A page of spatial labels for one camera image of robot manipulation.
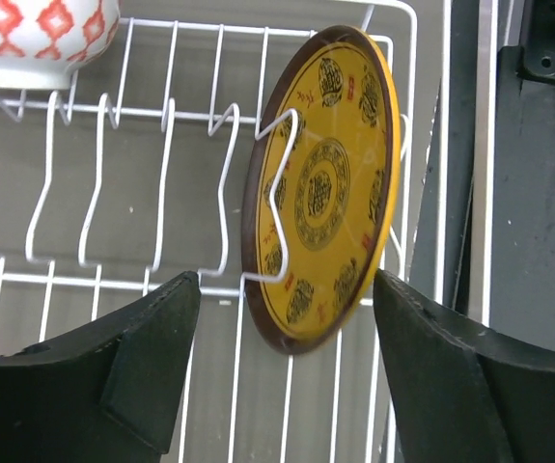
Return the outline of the yellow plate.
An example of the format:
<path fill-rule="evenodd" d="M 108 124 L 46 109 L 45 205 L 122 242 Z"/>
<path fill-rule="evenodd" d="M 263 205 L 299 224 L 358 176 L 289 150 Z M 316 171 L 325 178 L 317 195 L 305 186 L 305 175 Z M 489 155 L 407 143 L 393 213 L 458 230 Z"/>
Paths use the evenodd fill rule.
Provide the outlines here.
<path fill-rule="evenodd" d="M 264 109 L 243 194 L 241 265 L 261 336 L 309 352 L 374 279 L 401 178 L 401 112 L 388 63 L 346 25 L 308 39 Z"/>

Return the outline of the red blue patterned bowl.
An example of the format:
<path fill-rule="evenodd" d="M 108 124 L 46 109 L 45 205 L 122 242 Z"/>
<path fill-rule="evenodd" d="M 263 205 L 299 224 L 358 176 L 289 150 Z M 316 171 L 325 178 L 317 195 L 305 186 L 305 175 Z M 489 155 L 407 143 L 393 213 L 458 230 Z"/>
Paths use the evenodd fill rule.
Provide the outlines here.
<path fill-rule="evenodd" d="M 118 0 L 0 0 L 0 88 L 67 90 L 110 45 Z"/>

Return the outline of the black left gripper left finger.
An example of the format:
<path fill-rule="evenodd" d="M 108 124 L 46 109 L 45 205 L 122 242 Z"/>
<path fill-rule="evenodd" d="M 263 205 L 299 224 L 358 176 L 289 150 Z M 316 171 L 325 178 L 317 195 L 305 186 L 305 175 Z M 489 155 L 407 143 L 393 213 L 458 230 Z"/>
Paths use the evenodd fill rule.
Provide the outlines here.
<path fill-rule="evenodd" d="M 0 356 L 0 462 L 157 462 L 200 310 L 185 271 L 58 337 Z"/>

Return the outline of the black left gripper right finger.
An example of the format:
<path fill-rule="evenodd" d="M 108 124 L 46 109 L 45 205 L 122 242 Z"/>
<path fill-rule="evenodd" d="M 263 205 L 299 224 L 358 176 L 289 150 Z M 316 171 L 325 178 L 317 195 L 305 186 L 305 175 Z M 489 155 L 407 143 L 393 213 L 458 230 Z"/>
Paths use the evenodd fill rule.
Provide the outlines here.
<path fill-rule="evenodd" d="M 500 334 L 388 271 L 374 313 L 407 462 L 555 462 L 555 351 Z"/>

